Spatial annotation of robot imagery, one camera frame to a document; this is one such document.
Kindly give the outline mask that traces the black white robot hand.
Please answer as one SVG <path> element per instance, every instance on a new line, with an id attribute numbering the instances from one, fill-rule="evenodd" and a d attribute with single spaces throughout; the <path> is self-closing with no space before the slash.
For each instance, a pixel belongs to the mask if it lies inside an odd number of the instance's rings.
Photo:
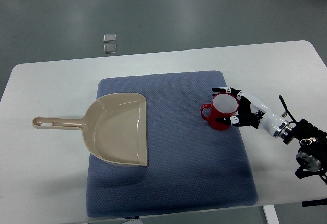
<path id="1" fill-rule="evenodd" d="M 261 100 L 246 91 L 232 87 L 218 87 L 212 88 L 212 92 L 231 94 L 239 102 L 236 115 L 217 118 L 216 121 L 219 123 L 234 127 L 252 126 L 267 131 L 273 137 L 279 136 L 289 124 L 285 118 L 275 115 Z"/>

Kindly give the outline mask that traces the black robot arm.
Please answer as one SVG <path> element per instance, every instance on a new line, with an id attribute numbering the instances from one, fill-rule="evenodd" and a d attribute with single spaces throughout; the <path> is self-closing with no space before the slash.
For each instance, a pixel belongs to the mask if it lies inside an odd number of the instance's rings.
<path id="1" fill-rule="evenodd" d="M 279 100 L 285 110 L 281 118 L 289 116 L 292 121 L 281 122 L 273 136 L 281 138 L 284 144 L 289 144 L 293 139 L 299 141 L 300 148 L 296 155 L 299 168 L 295 175 L 299 179 L 320 176 L 326 182 L 326 132 L 305 119 L 296 121 L 282 96 L 279 96 Z"/>

